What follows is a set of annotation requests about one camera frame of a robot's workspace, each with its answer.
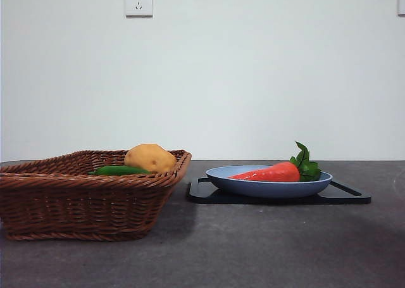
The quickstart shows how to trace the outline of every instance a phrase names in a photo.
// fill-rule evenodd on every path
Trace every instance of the black placemat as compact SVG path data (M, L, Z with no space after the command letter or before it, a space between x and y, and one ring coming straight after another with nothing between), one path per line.
M243 196L225 192L215 187L209 178L195 178L190 184L187 197L200 204L369 204L371 196L359 189L349 187L335 180L316 195L272 199Z

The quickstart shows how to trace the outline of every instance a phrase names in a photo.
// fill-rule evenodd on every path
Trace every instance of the wicker basket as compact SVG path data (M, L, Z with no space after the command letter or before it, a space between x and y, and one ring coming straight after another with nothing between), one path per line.
M165 174L92 176L122 165L127 151L79 151L0 169L0 218L11 240L140 239L187 171L191 154L169 151L177 163Z

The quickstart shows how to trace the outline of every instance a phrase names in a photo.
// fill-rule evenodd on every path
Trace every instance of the table surface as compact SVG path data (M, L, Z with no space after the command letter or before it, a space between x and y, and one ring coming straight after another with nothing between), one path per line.
M208 205L187 200L209 168L191 161L143 239L9 241L1 287L405 287L405 161L320 161L372 195L355 205Z

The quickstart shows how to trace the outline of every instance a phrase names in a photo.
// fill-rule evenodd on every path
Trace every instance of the electrical outlet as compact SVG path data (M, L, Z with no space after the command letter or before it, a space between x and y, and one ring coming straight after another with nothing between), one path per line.
M153 16L152 0L125 0L125 15L127 16Z

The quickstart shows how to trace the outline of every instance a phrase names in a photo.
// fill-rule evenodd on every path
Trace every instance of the blue bowl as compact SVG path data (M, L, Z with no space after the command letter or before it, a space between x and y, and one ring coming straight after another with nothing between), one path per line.
M257 182L228 178L229 176L269 167L268 165L221 166L206 171L215 187L241 195L265 198L294 198L311 196L325 189L332 176L321 172L314 182Z

